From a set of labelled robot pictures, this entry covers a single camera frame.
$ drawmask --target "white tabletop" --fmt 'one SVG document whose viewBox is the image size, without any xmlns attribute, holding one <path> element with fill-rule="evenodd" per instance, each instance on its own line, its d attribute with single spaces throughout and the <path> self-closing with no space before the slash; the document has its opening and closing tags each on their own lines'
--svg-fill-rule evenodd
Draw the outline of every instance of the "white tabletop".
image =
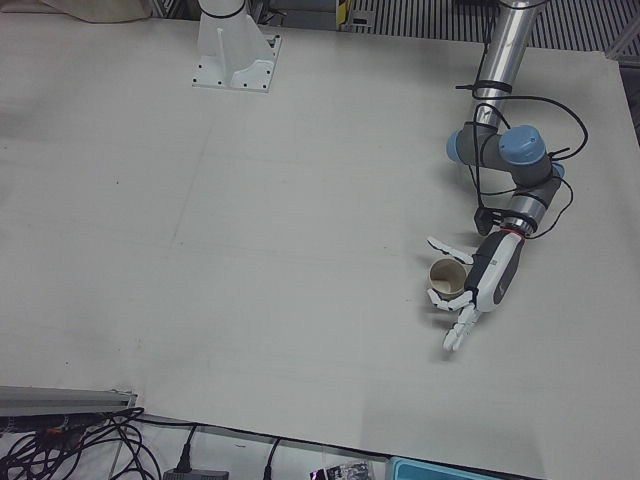
<svg viewBox="0 0 640 480">
<path fill-rule="evenodd" d="M 426 237 L 481 241 L 444 153 L 481 46 L 284 30 L 265 95 L 191 87 L 197 28 L 0 15 L 0 384 L 133 388 L 158 415 L 638 478 L 640 155 L 616 64 L 525 55 L 517 93 L 590 127 L 566 165 L 576 202 L 446 357 Z M 550 148 L 579 142 L 552 107 L 507 114 Z"/>
</svg>

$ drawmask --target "power adapter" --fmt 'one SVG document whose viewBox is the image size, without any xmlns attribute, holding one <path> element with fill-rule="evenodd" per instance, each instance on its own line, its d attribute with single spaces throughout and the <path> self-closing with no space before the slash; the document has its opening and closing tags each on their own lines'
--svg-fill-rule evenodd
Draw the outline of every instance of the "power adapter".
<svg viewBox="0 0 640 480">
<path fill-rule="evenodd" d="M 162 475 L 162 480 L 229 480 L 229 472 L 218 470 L 191 470 L 188 473 L 167 470 Z"/>
</svg>

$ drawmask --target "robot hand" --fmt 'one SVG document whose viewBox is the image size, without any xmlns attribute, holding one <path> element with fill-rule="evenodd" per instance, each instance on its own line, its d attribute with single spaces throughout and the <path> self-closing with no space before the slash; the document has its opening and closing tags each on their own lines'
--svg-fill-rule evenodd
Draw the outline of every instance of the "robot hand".
<svg viewBox="0 0 640 480">
<path fill-rule="evenodd" d="M 449 312 L 460 310 L 456 324 L 444 339 L 446 351 L 457 351 L 465 336 L 469 335 L 480 315 L 494 310 L 502 301 L 518 268 L 524 237 L 512 230 L 490 234 L 473 256 L 429 237 L 429 244 L 445 255 L 451 255 L 472 265 L 464 285 L 464 293 L 445 300 L 430 288 L 429 299 L 437 308 Z"/>
</svg>

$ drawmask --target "teal container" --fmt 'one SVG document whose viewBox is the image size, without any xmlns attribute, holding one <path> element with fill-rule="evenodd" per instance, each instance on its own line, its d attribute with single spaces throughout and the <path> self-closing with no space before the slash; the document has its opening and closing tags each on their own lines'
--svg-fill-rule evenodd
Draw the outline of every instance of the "teal container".
<svg viewBox="0 0 640 480">
<path fill-rule="evenodd" d="M 387 465 L 386 480 L 497 480 L 497 477 L 392 457 Z"/>
</svg>

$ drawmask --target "robotic arm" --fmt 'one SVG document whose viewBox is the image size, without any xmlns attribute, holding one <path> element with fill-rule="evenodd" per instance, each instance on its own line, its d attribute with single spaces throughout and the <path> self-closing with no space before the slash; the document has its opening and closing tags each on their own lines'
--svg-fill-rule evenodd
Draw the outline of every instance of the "robotic arm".
<svg viewBox="0 0 640 480">
<path fill-rule="evenodd" d="M 511 93 L 531 30 L 547 2 L 502 3 L 507 6 L 501 8 L 492 42 L 472 87 L 472 118 L 449 138 L 447 154 L 453 161 L 475 168 L 477 174 L 480 168 L 508 172 L 516 188 L 507 208 L 498 210 L 483 205 L 477 185 L 479 207 L 475 223 L 486 238 L 470 260 L 463 260 L 472 265 L 464 293 L 445 300 L 434 289 L 428 290 L 437 308 L 460 311 L 444 340 L 447 351 L 458 350 L 482 313 L 494 310 L 504 298 L 518 268 L 525 239 L 537 231 L 564 175 L 563 167 L 552 161 L 534 127 L 523 125 L 498 133 L 502 104 Z M 490 233 L 493 226 L 499 230 Z M 429 243 L 458 260 L 469 258 L 433 238 Z"/>
</svg>

